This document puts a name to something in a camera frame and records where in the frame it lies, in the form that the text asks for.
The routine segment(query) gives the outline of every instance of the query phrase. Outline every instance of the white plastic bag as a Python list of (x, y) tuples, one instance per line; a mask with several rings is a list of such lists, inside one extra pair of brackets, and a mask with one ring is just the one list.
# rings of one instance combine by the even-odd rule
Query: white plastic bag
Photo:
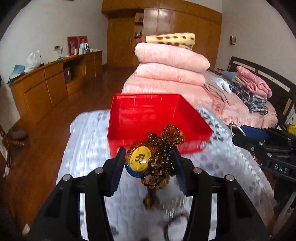
[(29, 55), (29, 57), (27, 58), (27, 63), (26, 63), (26, 68), (24, 70), (25, 73), (36, 69), (40, 66), (41, 64), (41, 55), (40, 55), (40, 51), (36, 51), (33, 52)]

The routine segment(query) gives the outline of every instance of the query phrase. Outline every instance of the chinese character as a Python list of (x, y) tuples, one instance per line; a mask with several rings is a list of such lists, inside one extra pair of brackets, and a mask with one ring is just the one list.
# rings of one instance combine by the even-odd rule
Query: chinese character
[(143, 159), (145, 157), (145, 154), (139, 154), (138, 156), (136, 156), (135, 161), (138, 161), (140, 164), (144, 164), (146, 162), (143, 162)]

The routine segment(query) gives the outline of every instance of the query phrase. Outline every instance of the electric kettle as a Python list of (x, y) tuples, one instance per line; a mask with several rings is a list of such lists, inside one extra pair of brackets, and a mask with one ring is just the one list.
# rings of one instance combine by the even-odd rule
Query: electric kettle
[(81, 40), (80, 48), (82, 48), (82, 53), (86, 53), (86, 51), (89, 48), (89, 45), (87, 42), (85, 42), (85, 39)]

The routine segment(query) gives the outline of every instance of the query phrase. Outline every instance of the plaid shirt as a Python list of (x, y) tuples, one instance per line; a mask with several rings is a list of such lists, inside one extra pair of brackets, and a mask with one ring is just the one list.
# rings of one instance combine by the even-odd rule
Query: plaid shirt
[(265, 106), (267, 100), (254, 97), (249, 90), (233, 82), (230, 83), (229, 88), (248, 107), (250, 113), (259, 112), (261, 115), (268, 113), (268, 108)]

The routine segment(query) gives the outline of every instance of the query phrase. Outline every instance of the power cord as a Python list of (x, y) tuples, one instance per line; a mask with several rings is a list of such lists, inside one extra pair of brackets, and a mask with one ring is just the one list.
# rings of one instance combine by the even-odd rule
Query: power cord
[(59, 58), (58, 59), (61, 59), (62, 58), (62, 54), (63, 54), (63, 49), (59, 46), (59, 51), (61, 50), (61, 55), (59, 54)]

